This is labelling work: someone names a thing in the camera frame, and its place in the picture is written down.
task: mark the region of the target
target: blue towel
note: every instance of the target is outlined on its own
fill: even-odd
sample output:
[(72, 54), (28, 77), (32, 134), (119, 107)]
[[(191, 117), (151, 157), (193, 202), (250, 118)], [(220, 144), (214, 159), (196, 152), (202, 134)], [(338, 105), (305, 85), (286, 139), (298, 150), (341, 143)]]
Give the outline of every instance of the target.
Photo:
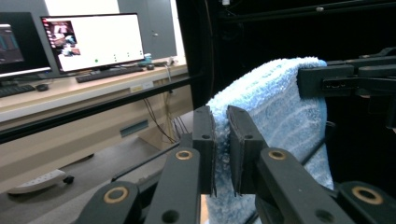
[[(324, 137), (327, 113), (324, 99), (300, 98), (298, 69), (326, 65), (314, 57), (274, 60), (240, 77), (207, 103), (216, 122), (218, 141), (215, 172), (218, 197), (206, 197), (210, 224), (244, 223), (255, 210), (254, 195), (233, 194), (227, 106), (245, 109), (269, 147), (284, 148), (301, 161)], [(305, 169), (319, 184), (332, 189), (325, 146)]]

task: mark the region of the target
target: wooden desk surface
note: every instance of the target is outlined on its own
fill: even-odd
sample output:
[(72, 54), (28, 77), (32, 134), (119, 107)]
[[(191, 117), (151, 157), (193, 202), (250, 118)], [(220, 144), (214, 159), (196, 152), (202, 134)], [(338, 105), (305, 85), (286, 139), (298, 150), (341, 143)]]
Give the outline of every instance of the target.
[[(185, 61), (170, 66), (171, 77), (187, 73)], [(121, 91), (150, 81), (168, 78), (165, 67), (118, 77), (108, 77), (77, 83), (74, 77), (57, 78), (49, 83), (48, 91), (30, 91), (0, 98), (0, 122), (70, 105), (115, 91)]]

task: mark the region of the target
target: monitor screen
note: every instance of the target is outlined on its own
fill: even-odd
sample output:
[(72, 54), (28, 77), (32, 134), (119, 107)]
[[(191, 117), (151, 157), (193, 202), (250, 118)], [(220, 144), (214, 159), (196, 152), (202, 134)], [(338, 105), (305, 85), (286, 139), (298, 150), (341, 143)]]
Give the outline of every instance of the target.
[(30, 12), (0, 12), (0, 79), (50, 71)]
[(144, 60), (136, 13), (41, 17), (61, 74)]

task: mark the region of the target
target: white desk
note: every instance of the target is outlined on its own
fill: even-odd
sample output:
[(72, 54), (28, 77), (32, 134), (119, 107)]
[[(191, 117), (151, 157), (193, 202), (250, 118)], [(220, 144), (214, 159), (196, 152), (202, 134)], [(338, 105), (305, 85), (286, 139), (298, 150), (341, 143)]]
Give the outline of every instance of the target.
[[(177, 63), (170, 66), (170, 71), (173, 79), (186, 77), (187, 65)], [(114, 99), (141, 90), (147, 84), (156, 86), (166, 82), (168, 73), (164, 67), (85, 83), (77, 83), (74, 77), (54, 79), (48, 91), (0, 98), (0, 130)], [(169, 95), (167, 106), (164, 102), (167, 93), (148, 98), (161, 124), (165, 124), (168, 113), (175, 118), (192, 111), (190, 86), (175, 93)], [(117, 144), (122, 140), (121, 129), (142, 120), (148, 122), (148, 127), (134, 134), (159, 149), (167, 147), (143, 101), (0, 145), (0, 192)]]

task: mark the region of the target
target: computer mouse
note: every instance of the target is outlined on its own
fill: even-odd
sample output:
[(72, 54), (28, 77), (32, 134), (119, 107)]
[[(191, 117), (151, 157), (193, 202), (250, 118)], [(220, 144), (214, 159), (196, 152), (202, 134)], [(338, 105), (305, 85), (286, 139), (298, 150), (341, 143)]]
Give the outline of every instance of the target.
[(49, 89), (49, 84), (39, 84), (35, 86), (37, 91), (47, 91)]
[(152, 64), (152, 63), (150, 63), (150, 64), (148, 64), (148, 65), (146, 65), (146, 68), (148, 69), (148, 70), (154, 70), (154, 64)]

